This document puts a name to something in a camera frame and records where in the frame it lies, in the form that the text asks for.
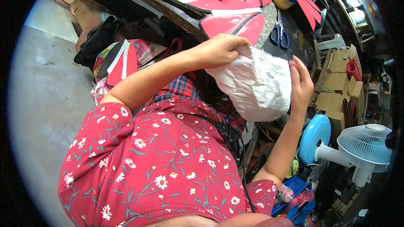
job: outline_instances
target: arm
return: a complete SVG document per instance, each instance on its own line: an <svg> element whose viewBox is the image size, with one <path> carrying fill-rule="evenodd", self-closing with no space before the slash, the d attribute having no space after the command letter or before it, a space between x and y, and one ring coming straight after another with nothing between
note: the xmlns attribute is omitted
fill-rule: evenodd
<svg viewBox="0 0 404 227"><path fill-rule="evenodd" d="M292 78L290 119L283 128L265 165L253 179L253 182L262 179L272 180L278 187L288 173L295 156L307 106L314 90L310 74L301 60L293 56L293 61L290 61L289 64Z"/></svg>
<svg viewBox="0 0 404 227"><path fill-rule="evenodd" d="M219 34L194 48L130 75L106 94L101 103L122 103L130 110L135 110L180 74L217 68L234 61L238 57L235 49L243 45L250 43L242 37Z"/></svg>

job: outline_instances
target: cardboard box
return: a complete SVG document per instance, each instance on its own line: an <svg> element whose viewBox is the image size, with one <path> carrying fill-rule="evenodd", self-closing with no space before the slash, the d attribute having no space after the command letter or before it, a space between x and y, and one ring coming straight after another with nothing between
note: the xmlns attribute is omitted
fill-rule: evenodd
<svg viewBox="0 0 404 227"><path fill-rule="evenodd" d="M348 85L348 92L352 102L354 102L356 105L356 114L358 121L360 121L365 109L365 94L363 91L363 82L358 82L355 80L354 77L351 77L350 83Z"/></svg>

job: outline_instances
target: dark fabric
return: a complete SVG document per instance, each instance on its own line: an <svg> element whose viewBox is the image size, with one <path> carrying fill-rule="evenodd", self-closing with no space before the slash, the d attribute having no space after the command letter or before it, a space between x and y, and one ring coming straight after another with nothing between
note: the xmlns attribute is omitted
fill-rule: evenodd
<svg viewBox="0 0 404 227"><path fill-rule="evenodd" d="M114 42L114 34L119 21L113 16L107 18L102 26L92 32L74 57L74 62L89 67L93 71L97 55Z"/></svg>

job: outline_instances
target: person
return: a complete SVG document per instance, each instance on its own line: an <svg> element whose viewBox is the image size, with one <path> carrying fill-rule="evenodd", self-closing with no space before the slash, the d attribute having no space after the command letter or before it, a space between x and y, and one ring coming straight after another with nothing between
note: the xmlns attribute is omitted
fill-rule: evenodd
<svg viewBox="0 0 404 227"><path fill-rule="evenodd" d="M238 132L245 121L203 102L186 77L230 63L244 45L250 45L245 38L219 34L165 58L122 80L85 116L58 186L75 226L293 226L270 214L314 89L305 65L296 56L289 62L290 119L247 184L253 205L235 159L203 118ZM133 117L131 111L144 103Z"/></svg>

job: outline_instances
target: white fan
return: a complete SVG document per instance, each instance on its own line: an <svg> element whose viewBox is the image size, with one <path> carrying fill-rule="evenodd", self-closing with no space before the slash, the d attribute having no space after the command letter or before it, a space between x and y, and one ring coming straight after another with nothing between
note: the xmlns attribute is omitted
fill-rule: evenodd
<svg viewBox="0 0 404 227"><path fill-rule="evenodd" d="M339 151L328 147L331 124L327 116L316 115L307 125L299 147L306 165L325 159L343 166L356 166L352 180L364 187L373 172L388 170L391 149L385 144L391 130L381 124L366 124L343 130L337 138Z"/></svg>

